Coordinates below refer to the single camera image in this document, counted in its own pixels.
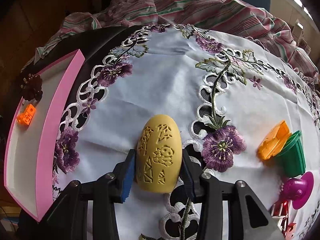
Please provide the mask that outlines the yellow carved egg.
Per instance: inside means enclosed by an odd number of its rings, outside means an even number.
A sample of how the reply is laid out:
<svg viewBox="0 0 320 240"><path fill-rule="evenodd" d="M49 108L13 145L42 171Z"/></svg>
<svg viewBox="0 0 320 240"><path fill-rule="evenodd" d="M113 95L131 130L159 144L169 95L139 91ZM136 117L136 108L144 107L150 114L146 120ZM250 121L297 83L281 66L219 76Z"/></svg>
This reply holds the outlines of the yellow carved egg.
<svg viewBox="0 0 320 240"><path fill-rule="evenodd" d="M145 191L171 193L182 163L182 142L176 122L155 115L145 124L137 144L136 181Z"/></svg>

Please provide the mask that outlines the green plastic spool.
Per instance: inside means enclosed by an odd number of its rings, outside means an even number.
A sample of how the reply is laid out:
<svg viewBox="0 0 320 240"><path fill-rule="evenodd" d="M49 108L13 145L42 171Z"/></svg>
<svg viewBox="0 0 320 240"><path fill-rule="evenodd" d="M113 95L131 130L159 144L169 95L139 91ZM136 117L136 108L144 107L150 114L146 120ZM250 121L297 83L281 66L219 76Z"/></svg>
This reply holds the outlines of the green plastic spool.
<svg viewBox="0 0 320 240"><path fill-rule="evenodd" d="M301 131L295 131L290 135L281 152L274 157L275 163L288 178L295 178L305 173L306 163L301 136Z"/></svg>

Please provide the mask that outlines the white embroidered floral tablecloth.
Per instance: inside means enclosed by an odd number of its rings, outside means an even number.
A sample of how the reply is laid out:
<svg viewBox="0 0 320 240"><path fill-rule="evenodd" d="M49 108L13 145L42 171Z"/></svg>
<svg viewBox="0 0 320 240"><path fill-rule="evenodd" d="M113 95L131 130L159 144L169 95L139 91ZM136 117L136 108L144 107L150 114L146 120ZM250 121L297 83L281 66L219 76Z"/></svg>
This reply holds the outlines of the white embroidered floral tablecloth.
<svg viewBox="0 0 320 240"><path fill-rule="evenodd" d="M319 216L319 94L312 81L257 44L192 25L164 24L84 33L92 53L75 81L60 122L53 196L71 180L98 179L131 148L170 136L157 114L176 122L192 161L233 183L248 182L266 208L284 176L257 149L280 121L300 131L305 168L315 180L304 207L289 209L294 239L306 239Z"/></svg>

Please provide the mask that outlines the orange plastic gear toy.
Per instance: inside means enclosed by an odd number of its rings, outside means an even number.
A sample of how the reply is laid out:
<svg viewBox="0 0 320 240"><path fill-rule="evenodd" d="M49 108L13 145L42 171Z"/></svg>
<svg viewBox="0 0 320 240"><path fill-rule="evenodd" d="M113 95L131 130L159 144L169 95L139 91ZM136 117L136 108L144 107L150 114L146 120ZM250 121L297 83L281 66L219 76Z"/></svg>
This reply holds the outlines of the orange plastic gear toy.
<svg viewBox="0 0 320 240"><path fill-rule="evenodd" d="M282 120L272 128L257 149L257 156L265 161L281 152L287 140L291 136L290 129Z"/></svg>

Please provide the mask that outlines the red plastic toy piece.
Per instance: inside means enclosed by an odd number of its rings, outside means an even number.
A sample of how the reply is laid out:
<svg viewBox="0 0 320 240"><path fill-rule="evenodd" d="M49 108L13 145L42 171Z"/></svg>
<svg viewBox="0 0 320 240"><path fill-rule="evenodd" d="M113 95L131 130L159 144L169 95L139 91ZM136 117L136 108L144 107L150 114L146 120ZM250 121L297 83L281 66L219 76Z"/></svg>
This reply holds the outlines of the red plastic toy piece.
<svg viewBox="0 0 320 240"><path fill-rule="evenodd" d="M296 223L289 223L289 202L287 200L275 202L270 209L270 214L285 239L293 239L297 226Z"/></svg>

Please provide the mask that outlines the pink white storage tray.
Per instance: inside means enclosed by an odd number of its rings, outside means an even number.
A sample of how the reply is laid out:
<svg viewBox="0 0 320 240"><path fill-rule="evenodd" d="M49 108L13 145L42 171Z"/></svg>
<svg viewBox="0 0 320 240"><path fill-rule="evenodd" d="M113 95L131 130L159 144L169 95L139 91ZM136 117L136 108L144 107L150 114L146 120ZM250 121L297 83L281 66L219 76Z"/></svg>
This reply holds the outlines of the pink white storage tray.
<svg viewBox="0 0 320 240"><path fill-rule="evenodd" d="M39 72L43 96L29 126L12 120L4 159L4 186L33 219L40 221L53 203L53 156L59 123L85 61L73 51Z"/></svg>

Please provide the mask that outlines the magenta plastic spool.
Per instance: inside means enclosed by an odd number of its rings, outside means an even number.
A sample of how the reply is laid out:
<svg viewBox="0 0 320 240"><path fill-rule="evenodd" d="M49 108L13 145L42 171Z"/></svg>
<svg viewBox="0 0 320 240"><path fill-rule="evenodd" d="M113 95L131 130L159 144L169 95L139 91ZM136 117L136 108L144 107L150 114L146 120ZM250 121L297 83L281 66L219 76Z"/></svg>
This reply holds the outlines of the magenta plastic spool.
<svg viewBox="0 0 320 240"><path fill-rule="evenodd" d="M314 186L312 172L305 172L301 178L291 178L281 188L281 196L292 202L295 210L301 209L309 200Z"/></svg>

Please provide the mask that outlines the orange cube block toy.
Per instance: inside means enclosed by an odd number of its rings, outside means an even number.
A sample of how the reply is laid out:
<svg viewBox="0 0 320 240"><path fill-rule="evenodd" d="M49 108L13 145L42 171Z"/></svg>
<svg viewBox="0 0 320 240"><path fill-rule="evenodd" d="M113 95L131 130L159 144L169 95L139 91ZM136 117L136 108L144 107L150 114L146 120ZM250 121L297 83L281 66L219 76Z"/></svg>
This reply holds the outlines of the orange cube block toy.
<svg viewBox="0 0 320 240"><path fill-rule="evenodd" d="M17 122L23 126L29 126L34 115L36 108L30 103L25 110L17 116Z"/></svg>

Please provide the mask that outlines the striped pink green blanket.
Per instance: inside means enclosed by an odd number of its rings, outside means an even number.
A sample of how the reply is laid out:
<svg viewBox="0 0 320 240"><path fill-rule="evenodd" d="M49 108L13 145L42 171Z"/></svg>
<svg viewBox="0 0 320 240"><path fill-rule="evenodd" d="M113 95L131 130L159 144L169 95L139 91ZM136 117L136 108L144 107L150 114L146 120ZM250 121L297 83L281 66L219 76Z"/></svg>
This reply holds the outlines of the striped pink green blanket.
<svg viewBox="0 0 320 240"><path fill-rule="evenodd" d="M264 8L240 0L114 0L105 10L68 15L59 31L35 50L36 63L64 38L109 26L131 27L148 24L192 24L248 38L282 58L293 69L317 82L319 71L307 53L293 39L289 25Z"/></svg>

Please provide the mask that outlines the white cardboard box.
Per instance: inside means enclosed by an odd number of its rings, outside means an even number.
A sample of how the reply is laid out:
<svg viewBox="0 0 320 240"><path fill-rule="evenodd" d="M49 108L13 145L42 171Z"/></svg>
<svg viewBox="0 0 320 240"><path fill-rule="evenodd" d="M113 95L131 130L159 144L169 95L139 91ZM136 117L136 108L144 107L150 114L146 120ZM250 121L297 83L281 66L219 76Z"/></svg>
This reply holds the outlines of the white cardboard box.
<svg viewBox="0 0 320 240"><path fill-rule="evenodd" d="M296 22L292 28L292 36L296 44L299 44L300 40L303 37L304 27L300 23L299 19L296 19Z"/></svg>

